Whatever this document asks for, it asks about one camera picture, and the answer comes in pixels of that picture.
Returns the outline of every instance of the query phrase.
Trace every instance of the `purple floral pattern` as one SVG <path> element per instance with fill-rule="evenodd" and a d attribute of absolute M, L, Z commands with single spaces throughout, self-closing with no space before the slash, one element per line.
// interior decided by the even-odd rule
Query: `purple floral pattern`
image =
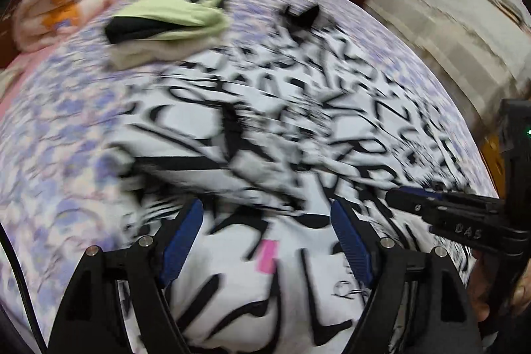
<path fill-rule="evenodd" d="M 131 205 L 118 188 L 105 139 L 116 125 L 124 84 L 160 63 L 112 72 L 103 27 L 124 0 L 63 43 L 22 85 L 0 124 L 0 220 L 25 272 L 37 318 L 49 337 L 57 307 L 83 251 L 125 239 L 120 221 Z M 319 3 L 365 48 L 374 64 L 436 103 L 477 193 L 494 195 L 466 124 L 422 61 L 397 37 L 347 0 L 230 0 L 231 40 L 263 38 L 273 9 Z M 0 297 L 25 320 L 20 295 L 0 253 Z"/>

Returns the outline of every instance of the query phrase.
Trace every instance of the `folded blanket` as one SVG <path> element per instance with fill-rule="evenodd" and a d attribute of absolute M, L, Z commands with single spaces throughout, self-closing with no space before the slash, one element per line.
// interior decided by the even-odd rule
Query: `folded blanket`
<path fill-rule="evenodd" d="M 111 65 L 114 69 L 121 71 L 155 60 L 182 60 L 217 45 L 221 45 L 221 38 L 215 36 L 177 41 L 134 39 L 112 45 L 109 53 Z"/>
<path fill-rule="evenodd" d="M 18 22 L 18 35 L 26 51 L 55 44 L 73 34 L 116 0 L 74 0 L 47 13 Z"/>
<path fill-rule="evenodd" d="M 13 15 L 13 39 L 35 51 L 71 34 L 115 0 L 22 0 Z"/>
<path fill-rule="evenodd" d="M 229 26 L 224 6 L 225 0 L 139 0 L 117 12 L 105 34 L 111 44 L 218 35 Z"/>

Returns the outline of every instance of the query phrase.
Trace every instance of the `black graphic print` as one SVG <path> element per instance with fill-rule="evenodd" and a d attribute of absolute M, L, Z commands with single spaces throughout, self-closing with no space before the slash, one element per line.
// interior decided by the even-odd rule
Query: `black graphic print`
<path fill-rule="evenodd" d="M 219 284 L 223 275 L 213 275 L 206 283 L 201 287 L 197 296 L 192 300 L 192 303 L 188 309 L 175 321 L 177 327 L 181 332 L 184 332 L 194 319 L 205 309 L 209 301 L 213 299 L 219 290 Z"/>
<path fill-rule="evenodd" d="M 236 108 L 229 103 L 221 103 L 221 115 L 223 130 L 225 132 L 225 147 L 227 149 L 227 161 L 230 162 L 239 151 L 251 151 L 262 159 L 274 162 L 263 147 L 257 146 L 243 137 L 242 119 L 236 113 Z"/>
<path fill-rule="evenodd" d="M 230 227 L 235 224 L 241 224 L 249 228 L 254 228 L 258 231 L 259 236 L 253 247 L 245 254 L 245 259 L 247 261 L 252 260 L 255 252 L 264 237 L 264 234 L 267 230 L 269 223 L 262 219 L 262 212 L 258 209 L 253 209 L 247 206 L 239 206 L 233 214 L 231 214 L 227 219 L 224 219 L 220 223 L 216 224 L 210 230 L 209 234 L 213 235 L 218 231 L 223 230 L 224 228 Z"/>
<path fill-rule="evenodd" d="M 213 335 L 223 330 L 230 323 L 235 321 L 237 318 L 240 318 L 243 315 L 252 315 L 253 317 L 263 317 L 267 313 L 267 309 L 270 303 L 270 300 L 275 299 L 277 303 L 277 324 L 275 325 L 275 331 L 271 341 L 267 344 L 267 348 L 264 348 L 262 352 L 273 352 L 275 346 L 278 343 L 278 338 L 280 336 L 280 329 L 282 326 L 282 298 L 280 294 L 280 285 L 278 283 L 278 268 L 275 269 L 274 274 L 271 278 L 271 288 L 269 290 L 269 296 L 266 300 L 254 301 L 253 303 L 248 303 L 242 307 L 237 308 L 232 311 L 230 314 L 225 316 L 214 328 L 211 330 L 210 334 L 207 336 L 207 339 L 210 339 Z"/>
<path fill-rule="evenodd" d="M 317 306 L 315 304 L 315 296 L 313 294 L 313 287 L 310 281 L 310 276 L 308 274 L 308 265 L 306 263 L 306 250 L 301 249 L 299 251 L 301 254 L 301 266 L 304 272 L 304 279 L 306 280 L 306 289 L 308 295 L 308 307 L 310 311 L 310 323 L 312 328 L 313 343 L 315 346 L 320 347 L 321 345 L 326 344 L 330 339 L 332 339 L 336 334 L 342 330 L 352 327 L 352 320 L 347 320 L 339 324 L 333 324 L 329 326 L 323 326 L 319 322 L 319 317 L 317 313 Z"/>
<path fill-rule="evenodd" d="M 296 222 L 308 228 L 317 229 L 330 225 L 330 217 L 326 215 L 312 215 L 310 213 L 305 213 L 299 216 L 290 215 L 290 218 L 293 218 Z"/>
<path fill-rule="evenodd" d="M 335 242 L 332 247 L 332 251 L 330 252 L 330 255 L 336 255 L 337 253 L 342 253 L 342 252 L 343 252 L 343 248 L 341 248 L 341 245 L 339 244 L 339 242 Z"/>

